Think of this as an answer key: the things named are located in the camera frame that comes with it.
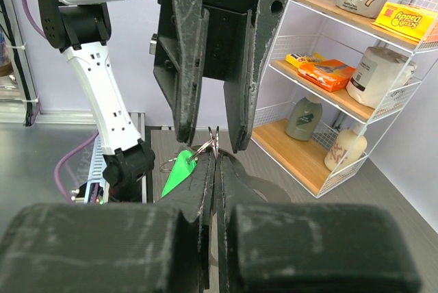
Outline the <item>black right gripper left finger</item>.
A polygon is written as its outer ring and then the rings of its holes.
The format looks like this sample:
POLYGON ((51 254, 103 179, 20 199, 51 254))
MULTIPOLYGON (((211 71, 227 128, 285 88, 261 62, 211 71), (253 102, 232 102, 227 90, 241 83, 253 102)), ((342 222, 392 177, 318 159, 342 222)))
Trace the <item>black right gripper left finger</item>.
POLYGON ((215 159, 155 203, 23 208, 1 239, 2 292, 202 292, 215 159))

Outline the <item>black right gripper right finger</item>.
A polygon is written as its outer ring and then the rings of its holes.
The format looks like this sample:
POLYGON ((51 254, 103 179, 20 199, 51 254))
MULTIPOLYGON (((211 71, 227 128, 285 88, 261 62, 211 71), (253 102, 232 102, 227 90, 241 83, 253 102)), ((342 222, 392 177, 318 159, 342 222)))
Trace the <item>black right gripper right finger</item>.
POLYGON ((217 199, 221 292, 419 292, 393 216, 373 205, 217 199))

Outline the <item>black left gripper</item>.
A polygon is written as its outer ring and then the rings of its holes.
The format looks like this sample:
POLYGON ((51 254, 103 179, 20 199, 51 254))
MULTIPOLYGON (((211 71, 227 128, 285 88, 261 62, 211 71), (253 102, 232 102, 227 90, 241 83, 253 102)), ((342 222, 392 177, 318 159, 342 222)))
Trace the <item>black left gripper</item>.
POLYGON ((234 153, 246 150, 261 75, 288 0, 157 2, 153 74, 172 111, 177 141, 191 144, 194 139, 204 75, 227 78, 224 99, 231 147, 234 153))

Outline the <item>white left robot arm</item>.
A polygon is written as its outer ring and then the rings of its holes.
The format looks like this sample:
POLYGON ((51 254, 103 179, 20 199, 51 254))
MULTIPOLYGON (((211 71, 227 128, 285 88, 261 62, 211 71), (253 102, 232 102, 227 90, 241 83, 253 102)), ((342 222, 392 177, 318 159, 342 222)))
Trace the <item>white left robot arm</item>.
MULTIPOLYGON (((143 141, 112 72, 107 5, 122 0, 38 0, 50 45, 73 67, 91 104, 109 197, 138 201, 155 155, 143 141)), ((250 141, 261 75, 289 0, 157 0, 160 6, 153 75, 167 100, 176 138, 191 144, 204 78, 224 84, 231 146, 250 141)))

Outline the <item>yellow candy bag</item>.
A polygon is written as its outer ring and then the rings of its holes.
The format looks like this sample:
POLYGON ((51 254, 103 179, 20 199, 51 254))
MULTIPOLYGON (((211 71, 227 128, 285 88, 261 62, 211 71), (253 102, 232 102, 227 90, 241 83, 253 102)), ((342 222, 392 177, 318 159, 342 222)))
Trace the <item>yellow candy bag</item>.
POLYGON ((285 61, 295 68, 300 68, 304 64, 322 62, 326 59, 318 53, 313 54, 299 54, 290 53, 285 56, 285 61))

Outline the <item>orange snack packet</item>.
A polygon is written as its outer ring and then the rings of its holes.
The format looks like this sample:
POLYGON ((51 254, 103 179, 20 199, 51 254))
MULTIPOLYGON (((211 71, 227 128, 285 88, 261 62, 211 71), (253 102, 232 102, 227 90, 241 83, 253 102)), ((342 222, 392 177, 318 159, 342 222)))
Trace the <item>orange snack packet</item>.
POLYGON ((328 92, 344 89, 354 72, 355 68, 339 60, 307 63, 298 69, 300 76, 328 92))

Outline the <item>cream white bottle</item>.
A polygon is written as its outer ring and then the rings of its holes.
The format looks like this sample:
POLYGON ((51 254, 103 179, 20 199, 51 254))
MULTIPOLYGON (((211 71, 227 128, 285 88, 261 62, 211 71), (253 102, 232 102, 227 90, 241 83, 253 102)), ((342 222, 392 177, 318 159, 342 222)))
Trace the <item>cream white bottle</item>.
POLYGON ((368 146, 365 131, 366 126, 360 123, 340 131, 324 158, 325 166, 336 172, 359 160, 368 146))

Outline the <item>green bottle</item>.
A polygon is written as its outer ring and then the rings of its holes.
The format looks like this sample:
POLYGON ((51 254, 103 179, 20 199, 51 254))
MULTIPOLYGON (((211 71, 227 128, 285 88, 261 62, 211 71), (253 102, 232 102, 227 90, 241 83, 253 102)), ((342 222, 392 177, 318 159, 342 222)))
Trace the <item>green bottle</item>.
POLYGON ((322 116, 322 100, 309 93, 299 100, 285 127, 285 133, 300 141, 308 141, 312 137, 322 116))

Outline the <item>white paper towel roll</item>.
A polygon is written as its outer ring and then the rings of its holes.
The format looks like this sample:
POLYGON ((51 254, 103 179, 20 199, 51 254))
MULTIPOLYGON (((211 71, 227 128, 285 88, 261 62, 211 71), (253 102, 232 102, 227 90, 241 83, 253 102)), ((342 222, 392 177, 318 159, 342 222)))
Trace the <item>white paper towel roll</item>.
POLYGON ((401 88, 412 78, 417 64, 384 47, 368 47, 346 86, 355 101, 377 108, 390 88, 401 88))

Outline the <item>orange yellow snack box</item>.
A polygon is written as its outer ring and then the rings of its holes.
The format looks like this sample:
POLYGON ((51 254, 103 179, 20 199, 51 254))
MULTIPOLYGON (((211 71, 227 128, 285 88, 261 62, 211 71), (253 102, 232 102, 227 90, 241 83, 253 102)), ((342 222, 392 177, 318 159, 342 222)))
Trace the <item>orange yellow snack box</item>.
POLYGON ((413 42, 437 42, 437 12, 412 5, 387 2, 374 26, 413 42))

